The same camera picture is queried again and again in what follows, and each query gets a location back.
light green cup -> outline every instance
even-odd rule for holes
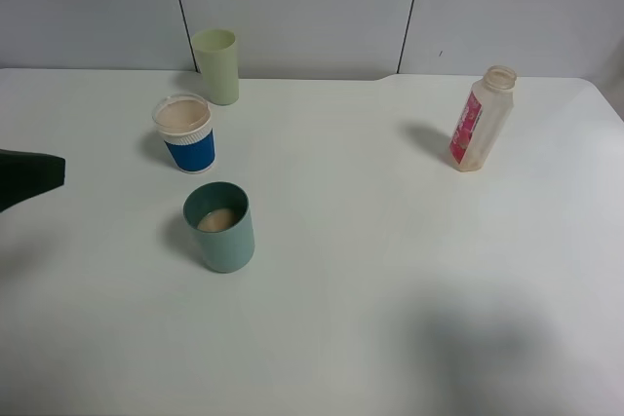
[[[204,216],[220,208],[229,208],[236,214],[236,222],[231,227],[216,232],[197,228]],[[208,268],[230,273],[251,260],[255,243],[250,201],[239,186],[229,182],[202,185],[188,196],[183,213]]]
[[[208,100],[226,105],[238,99],[236,36],[226,29],[205,29],[191,38],[195,59],[208,85]]]

bottle cap opening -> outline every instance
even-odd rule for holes
[[[511,90],[516,85],[516,78],[516,72],[503,65],[490,67],[484,75],[486,83],[497,90]]]

black object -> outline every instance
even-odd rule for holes
[[[64,182],[63,158],[0,150],[0,212]]]

plastic bottle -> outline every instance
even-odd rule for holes
[[[514,107],[516,72],[495,65],[475,82],[450,141],[450,159],[458,170],[479,170]]]

white wall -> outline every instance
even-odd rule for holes
[[[618,95],[624,0],[415,0],[401,72],[478,75],[495,63]]]
[[[182,0],[192,33],[234,30],[242,76],[396,73],[411,0]]]
[[[0,0],[0,67],[192,69],[177,0]]]

